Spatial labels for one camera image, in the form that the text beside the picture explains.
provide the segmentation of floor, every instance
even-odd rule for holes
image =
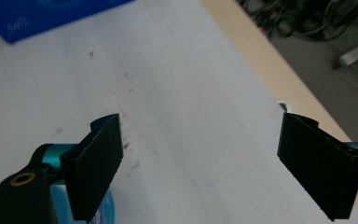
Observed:
[[[342,52],[358,45],[358,24],[328,43],[276,35],[271,42],[349,138],[358,142],[358,62],[332,69]]]

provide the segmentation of screw hole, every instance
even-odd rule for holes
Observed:
[[[34,179],[34,173],[24,173],[21,175],[16,175],[10,181],[10,185],[13,187],[19,187],[25,184],[28,184]]]

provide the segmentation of blue packaging box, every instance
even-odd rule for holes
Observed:
[[[0,36],[13,43],[130,0],[0,0]]]

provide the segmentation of cable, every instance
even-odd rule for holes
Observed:
[[[326,9],[325,9],[325,11],[324,11],[324,19],[327,17],[327,15],[329,15],[328,16],[328,18],[327,18],[327,20],[326,21],[324,21],[324,24],[321,26],[321,27],[319,27],[318,29],[316,29],[316,30],[313,30],[313,31],[309,31],[309,32],[306,32],[306,33],[300,33],[301,35],[313,35],[313,34],[316,34],[316,33],[319,33],[320,31],[322,31],[322,29],[324,29],[324,27],[326,27],[327,26],[327,24],[330,22],[330,19],[331,19],[331,17],[332,17],[332,15],[333,15],[333,10],[331,10],[330,11],[330,7],[332,7],[332,5],[334,4],[334,3],[336,3],[337,2],[337,0],[332,0],[332,1],[330,1],[329,3],[328,3],[328,5],[327,5],[327,7],[326,7]]]
[[[330,41],[330,40],[334,40],[334,39],[337,39],[338,37],[340,37],[348,29],[348,27],[350,25],[351,25],[351,22],[348,23],[347,25],[345,25],[345,27],[337,35],[334,35],[334,36],[328,37],[328,38],[315,39],[315,38],[311,38],[311,37],[304,37],[303,35],[296,35],[296,33],[294,33],[294,36],[299,39],[303,39],[303,40],[307,40],[307,41],[315,41],[315,42]]]
[[[273,31],[278,28],[278,23],[281,22],[281,16],[282,16],[282,12],[283,12],[284,8],[281,8],[281,10],[279,11],[278,15],[275,17],[275,20],[271,26],[271,28],[269,29],[269,32],[268,32],[268,39],[271,39],[272,38],[272,33]]]
[[[351,24],[353,24],[355,21],[356,21],[356,19],[353,19],[352,21],[348,22],[348,24],[345,25],[344,29],[342,29],[342,31],[339,32],[338,35],[335,35],[335,36],[333,36],[333,37],[329,37],[329,38],[325,39],[324,41],[330,41],[330,40],[336,39],[337,37],[339,37],[340,35],[342,35],[342,34],[348,29],[348,27],[349,27]]]

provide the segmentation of white table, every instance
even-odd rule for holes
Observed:
[[[139,0],[0,39],[0,181],[112,113],[117,223],[330,223],[276,156],[281,109],[199,2]]]

